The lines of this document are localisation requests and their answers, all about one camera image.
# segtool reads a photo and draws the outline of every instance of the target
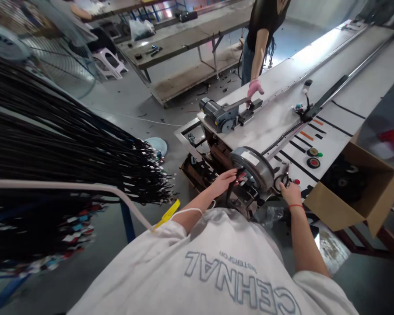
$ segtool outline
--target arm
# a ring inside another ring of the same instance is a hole
[[[261,95],[264,94],[264,90],[261,87],[258,77],[260,76],[260,69],[263,66],[264,62],[264,54],[266,52],[268,34],[269,31],[266,28],[262,28],[257,32],[257,39],[255,42],[255,54],[253,64],[251,65],[251,82],[246,96],[248,99],[251,99],[254,93],[257,91],[259,91]]]
[[[264,54],[266,52],[266,46],[268,41],[269,31],[266,28],[262,28],[257,32],[257,40],[255,42],[255,54],[253,64],[251,66],[251,81],[258,79],[260,76],[260,69],[264,62]]]
[[[280,183],[281,193],[288,205],[302,204],[301,191],[294,183],[285,188]],[[292,216],[292,245],[295,255],[296,272],[314,271],[330,277],[325,262],[312,236],[305,210],[300,206],[290,207]]]
[[[77,15],[81,19],[88,20],[88,21],[90,21],[92,19],[92,16],[89,12],[75,6],[74,4],[70,4],[70,9],[75,15]]]
[[[200,195],[195,197],[189,204],[187,204],[182,210],[190,208],[198,208],[202,213],[205,213],[211,202],[224,193],[230,183],[236,179],[236,168],[233,168],[223,174],[220,174],[213,184],[205,189]],[[182,225],[187,234],[193,229],[194,225],[198,222],[201,217],[199,211],[187,211],[184,213],[178,212],[171,221],[177,222]]]

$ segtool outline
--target person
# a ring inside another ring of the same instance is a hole
[[[116,55],[117,48],[111,38],[101,28],[92,28],[83,21],[90,21],[92,16],[89,12],[76,6],[73,0],[50,0],[51,4],[63,15],[65,15],[73,24],[76,30],[81,35],[73,36],[70,31],[66,31],[66,35],[70,39],[68,42],[69,48],[76,54],[87,57],[82,46],[86,44],[89,50],[93,53],[102,48],[108,48],[114,55]]]
[[[208,210],[236,173],[221,174],[127,245],[68,314],[357,314],[328,274],[297,185],[281,186],[292,216],[293,278],[259,224],[233,209]]]
[[[273,34],[286,17],[290,0],[256,0],[251,11],[248,35],[243,47],[241,86],[250,82],[247,98],[258,91],[264,94],[258,77],[263,70],[267,50],[274,51]]]

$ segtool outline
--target white pipe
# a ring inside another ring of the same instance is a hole
[[[119,197],[130,208],[136,218],[150,231],[154,232],[153,226],[145,219],[130,198],[118,188],[107,185],[81,184],[70,182],[41,182],[0,179],[1,189],[67,189],[67,190],[97,190],[113,193]]]

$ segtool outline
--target electric fan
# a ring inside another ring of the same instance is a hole
[[[95,85],[95,63],[85,40],[48,0],[0,0],[0,57],[76,98]]]

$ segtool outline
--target hand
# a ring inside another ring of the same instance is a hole
[[[283,185],[283,183],[281,182],[280,183],[280,190],[281,190],[281,195],[286,200],[288,205],[302,204],[301,191],[300,191],[298,185],[290,182],[289,187],[286,188],[285,185]]]
[[[251,99],[252,98],[252,96],[255,94],[255,92],[259,92],[261,95],[263,95],[264,94],[264,90],[263,90],[263,88],[261,87],[261,84],[260,84],[260,80],[258,80],[258,78],[257,79],[254,79],[254,80],[252,80],[251,82],[250,82],[250,87],[249,87],[249,89],[248,89],[248,94],[247,94],[247,98],[248,99]]]
[[[207,188],[207,190],[210,192],[212,195],[213,199],[219,197],[221,194],[225,192],[226,189],[228,189],[229,184],[232,183],[234,180],[236,180],[236,173],[237,169],[233,168],[230,169],[229,171],[226,171],[225,173],[220,174],[213,184]],[[242,173],[239,175],[238,180],[242,180],[243,177],[245,176],[245,173]]]

